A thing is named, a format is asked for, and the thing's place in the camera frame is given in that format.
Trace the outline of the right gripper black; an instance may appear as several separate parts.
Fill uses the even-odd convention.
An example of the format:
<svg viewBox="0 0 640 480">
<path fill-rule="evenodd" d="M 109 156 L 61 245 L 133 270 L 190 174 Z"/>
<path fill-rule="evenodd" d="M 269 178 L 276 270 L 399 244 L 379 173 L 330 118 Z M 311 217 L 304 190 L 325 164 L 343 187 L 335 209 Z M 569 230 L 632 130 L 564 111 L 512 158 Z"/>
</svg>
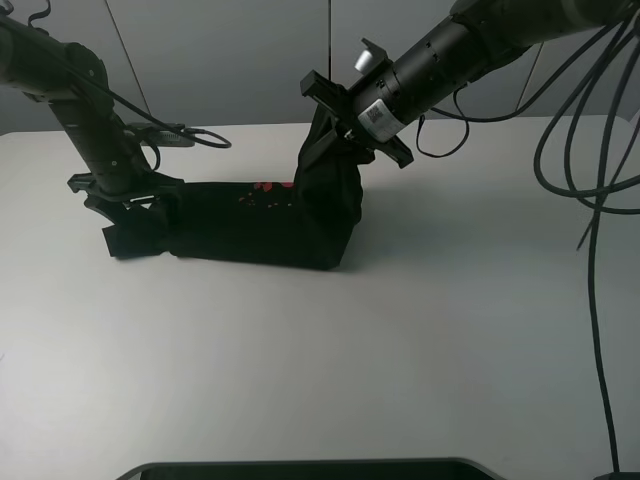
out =
<svg viewBox="0 0 640 480">
<path fill-rule="evenodd" d="M 386 142 L 379 142 L 371 136 L 351 110 L 351 102 L 347 90 L 315 70 L 307 74 L 300 82 L 301 94 L 313 99 L 322 106 L 337 122 L 339 137 L 346 139 L 348 132 L 351 138 L 361 146 L 371 150 L 379 150 L 391 158 L 400 168 L 405 168 L 414 161 L 411 149 L 397 136 Z"/>
</svg>

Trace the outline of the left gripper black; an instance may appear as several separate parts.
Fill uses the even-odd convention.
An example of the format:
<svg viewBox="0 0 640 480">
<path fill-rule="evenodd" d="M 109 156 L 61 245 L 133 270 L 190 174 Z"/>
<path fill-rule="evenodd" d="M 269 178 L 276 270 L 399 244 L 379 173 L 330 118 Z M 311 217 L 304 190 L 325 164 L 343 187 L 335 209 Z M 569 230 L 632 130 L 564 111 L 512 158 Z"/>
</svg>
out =
<svg viewBox="0 0 640 480">
<path fill-rule="evenodd" d="M 123 191 L 111 193 L 91 173 L 75 174 L 67 181 L 73 193 L 85 192 L 85 206 L 109 220 L 171 220 L 179 210 L 181 179 L 156 171 L 143 171 Z"/>
</svg>

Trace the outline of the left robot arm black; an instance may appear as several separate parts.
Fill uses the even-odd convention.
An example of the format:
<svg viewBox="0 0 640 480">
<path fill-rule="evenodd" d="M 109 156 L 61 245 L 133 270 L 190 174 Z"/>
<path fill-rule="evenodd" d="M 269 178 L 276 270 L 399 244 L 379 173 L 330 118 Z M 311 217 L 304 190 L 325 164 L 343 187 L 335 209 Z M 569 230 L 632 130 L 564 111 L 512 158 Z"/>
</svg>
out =
<svg viewBox="0 0 640 480">
<path fill-rule="evenodd" d="M 182 180 L 153 170 L 140 134 L 120 119 L 108 95 L 104 63 L 79 43 L 62 43 L 1 17 L 1 83 L 48 105 L 88 168 L 68 186 L 114 223 L 129 209 L 167 222 L 176 216 Z"/>
</svg>

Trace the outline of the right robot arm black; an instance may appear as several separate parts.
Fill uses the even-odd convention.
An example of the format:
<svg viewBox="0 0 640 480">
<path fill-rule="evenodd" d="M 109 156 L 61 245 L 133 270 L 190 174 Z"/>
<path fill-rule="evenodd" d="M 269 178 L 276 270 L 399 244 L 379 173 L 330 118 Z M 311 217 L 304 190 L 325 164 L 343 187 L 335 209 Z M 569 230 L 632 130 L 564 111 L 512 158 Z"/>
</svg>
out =
<svg viewBox="0 0 640 480">
<path fill-rule="evenodd" d="M 312 165 L 346 148 L 356 163 L 379 150 L 404 168 L 413 161 L 399 133 L 456 89 L 510 64 L 531 46 L 616 25 L 636 9 L 629 1 L 458 1 L 447 18 L 399 59 L 365 40 L 344 88 L 311 72 L 301 92 L 329 115 L 328 133 L 302 148 Z"/>
</svg>

